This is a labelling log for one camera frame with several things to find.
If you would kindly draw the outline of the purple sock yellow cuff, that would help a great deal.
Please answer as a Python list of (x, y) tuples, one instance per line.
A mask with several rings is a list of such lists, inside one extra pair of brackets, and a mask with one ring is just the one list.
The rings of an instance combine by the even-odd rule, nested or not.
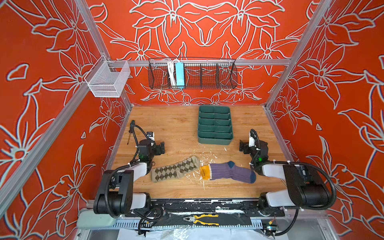
[(246, 168), (237, 166), (229, 161), (222, 164), (208, 164), (200, 167), (200, 172), (204, 180), (232, 179), (242, 183), (253, 184), (256, 182), (256, 174)]

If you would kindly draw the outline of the green plastic divided tray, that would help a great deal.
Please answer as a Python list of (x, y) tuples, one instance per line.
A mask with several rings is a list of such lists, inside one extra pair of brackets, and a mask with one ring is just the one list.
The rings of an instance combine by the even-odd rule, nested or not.
[(199, 106), (197, 133), (200, 144), (228, 146), (234, 138), (230, 108)]

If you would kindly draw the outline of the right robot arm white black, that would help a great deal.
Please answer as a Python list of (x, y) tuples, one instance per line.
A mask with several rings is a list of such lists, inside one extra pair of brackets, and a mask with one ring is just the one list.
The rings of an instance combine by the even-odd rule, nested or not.
[(239, 142), (239, 151), (250, 155), (251, 170), (264, 177), (285, 181), (286, 189), (265, 192), (259, 197), (259, 211), (280, 207), (326, 210), (337, 199), (337, 190), (330, 176), (308, 163), (268, 160), (268, 144), (264, 141)]

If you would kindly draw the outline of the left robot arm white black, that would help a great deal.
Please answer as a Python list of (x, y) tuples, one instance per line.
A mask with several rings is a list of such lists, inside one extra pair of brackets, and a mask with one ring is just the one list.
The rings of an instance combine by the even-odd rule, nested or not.
[(164, 153), (164, 142), (157, 145), (152, 139), (144, 139), (137, 143), (134, 158), (127, 165), (103, 174), (93, 203), (94, 213), (117, 218), (132, 210), (148, 209), (151, 205), (150, 195), (134, 193), (134, 182), (149, 174), (154, 157)]

